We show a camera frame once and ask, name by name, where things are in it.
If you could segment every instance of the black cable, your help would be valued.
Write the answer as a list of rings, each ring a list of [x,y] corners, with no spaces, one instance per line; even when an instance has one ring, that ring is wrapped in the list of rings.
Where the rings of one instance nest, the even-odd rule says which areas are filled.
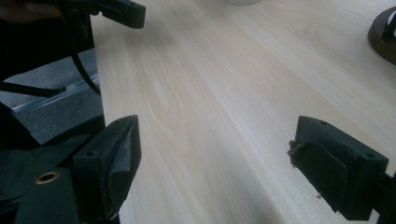
[[[82,78],[85,80],[85,82],[88,84],[88,86],[91,87],[91,89],[96,92],[98,95],[101,95],[100,89],[93,83],[92,79],[88,75],[87,71],[85,70],[84,66],[82,65],[81,59],[78,56],[78,51],[75,45],[75,42],[73,40],[72,32],[68,27],[68,20],[67,20],[67,15],[64,15],[63,18],[64,21],[64,29],[65,32],[67,33],[67,40],[69,42],[70,46],[70,54],[73,59],[73,63],[75,64],[77,70],[81,74]]]

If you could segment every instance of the wooden table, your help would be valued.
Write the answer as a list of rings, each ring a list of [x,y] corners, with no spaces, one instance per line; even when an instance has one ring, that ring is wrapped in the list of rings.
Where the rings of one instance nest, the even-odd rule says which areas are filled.
[[[106,122],[140,120],[122,223],[349,223],[290,165],[300,115],[396,171],[396,66],[367,39],[393,0],[137,2],[142,30],[92,22]]]

